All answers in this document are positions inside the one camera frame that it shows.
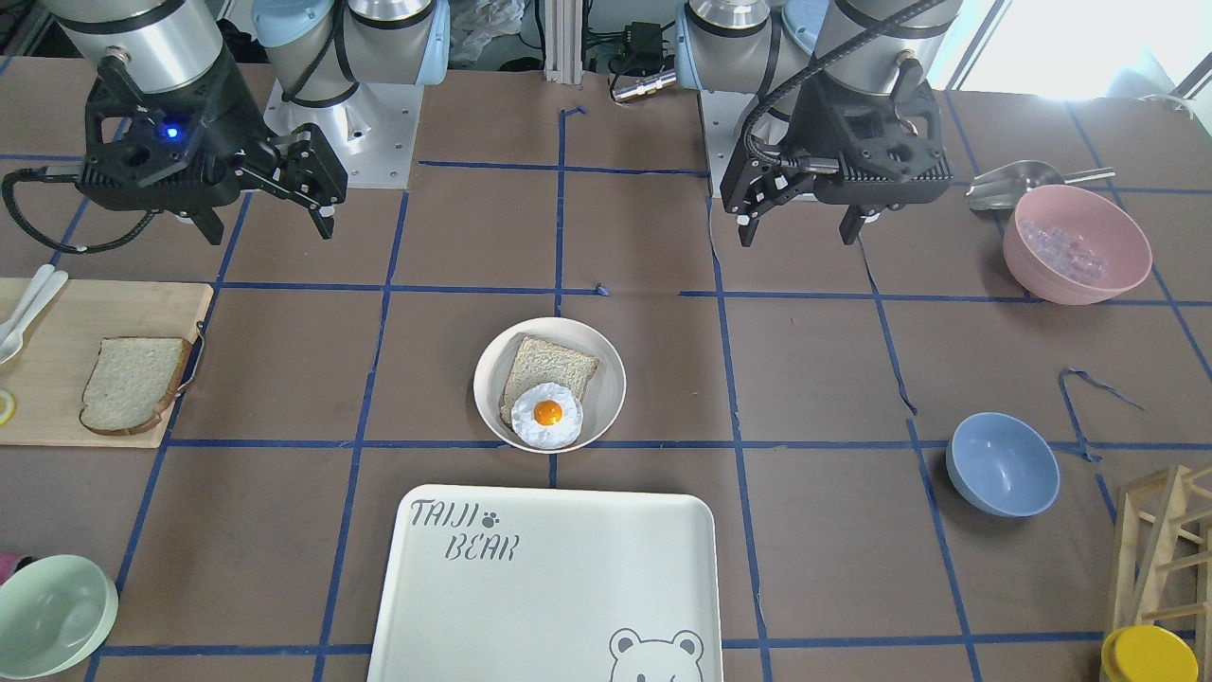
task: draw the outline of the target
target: blue bowl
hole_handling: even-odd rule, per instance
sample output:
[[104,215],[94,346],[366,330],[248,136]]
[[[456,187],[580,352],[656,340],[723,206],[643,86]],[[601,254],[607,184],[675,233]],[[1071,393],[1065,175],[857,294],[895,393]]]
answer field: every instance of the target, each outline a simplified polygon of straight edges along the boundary
[[997,516],[1035,516],[1060,492],[1052,448],[1034,429],[1001,413],[960,423],[947,446],[947,474],[965,500]]

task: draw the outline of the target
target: bear face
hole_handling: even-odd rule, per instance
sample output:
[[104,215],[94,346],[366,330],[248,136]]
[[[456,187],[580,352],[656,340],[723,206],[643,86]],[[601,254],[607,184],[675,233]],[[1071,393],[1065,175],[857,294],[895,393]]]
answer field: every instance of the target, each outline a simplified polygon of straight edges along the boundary
[[614,657],[610,682],[703,682],[698,667],[703,640],[690,630],[667,642],[640,640],[624,627],[610,638],[610,653]]

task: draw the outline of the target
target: fried egg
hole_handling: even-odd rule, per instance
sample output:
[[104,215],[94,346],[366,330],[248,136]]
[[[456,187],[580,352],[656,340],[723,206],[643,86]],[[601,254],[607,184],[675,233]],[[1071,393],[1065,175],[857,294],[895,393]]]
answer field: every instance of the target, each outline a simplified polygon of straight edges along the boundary
[[559,384],[539,384],[519,396],[509,413],[514,434],[527,446],[555,451],[581,436],[584,413],[572,391]]

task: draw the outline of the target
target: wooden cutting board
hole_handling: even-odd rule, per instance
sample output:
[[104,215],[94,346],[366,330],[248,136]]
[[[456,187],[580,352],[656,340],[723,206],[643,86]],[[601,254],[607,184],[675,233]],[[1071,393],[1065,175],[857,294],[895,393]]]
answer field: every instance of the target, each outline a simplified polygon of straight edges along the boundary
[[[27,279],[0,277],[0,320],[8,316]],[[25,349],[0,366],[0,389],[17,399],[17,413],[0,426],[0,446],[156,448],[168,418],[138,436],[98,436],[80,425],[80,397],[110,336],[179,336],[193,343],[213,290],[207,283],[68,280],[25,329]]]

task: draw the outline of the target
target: egg yolk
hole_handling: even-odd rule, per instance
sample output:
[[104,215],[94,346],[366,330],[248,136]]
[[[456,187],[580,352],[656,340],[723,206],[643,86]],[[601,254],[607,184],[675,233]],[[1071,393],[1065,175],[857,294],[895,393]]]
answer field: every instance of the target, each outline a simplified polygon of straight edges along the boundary
[[539,426],[555,426],[564,418],[564,411],[560,408],[560,403],[555,401],[543,401],[534,406],[534,422]]

